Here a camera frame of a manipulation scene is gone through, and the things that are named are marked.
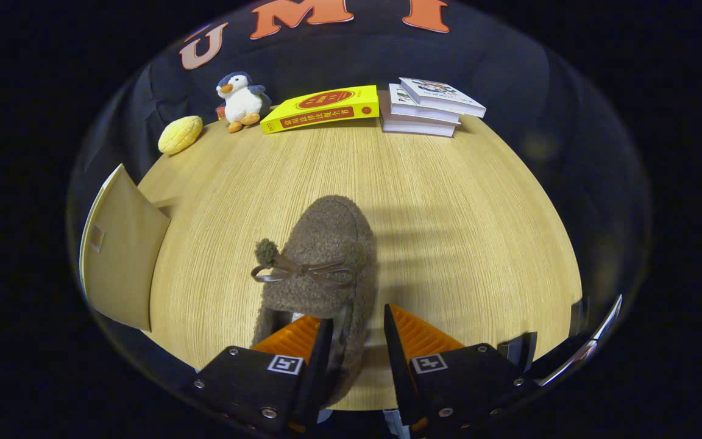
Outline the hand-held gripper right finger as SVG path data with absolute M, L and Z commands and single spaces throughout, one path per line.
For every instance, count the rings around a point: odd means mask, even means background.
M 411 435 L 471 435 L 537 394 L 489 344 L 465 346 L 393 304 L 384 329 L 399 420 Z

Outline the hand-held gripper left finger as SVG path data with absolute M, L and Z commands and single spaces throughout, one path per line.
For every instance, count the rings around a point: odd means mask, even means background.
M 302 316 L 251 348 L 226 347 L 181 387 L 248 437 L 304 437 L 328 395 L 331 319 Z

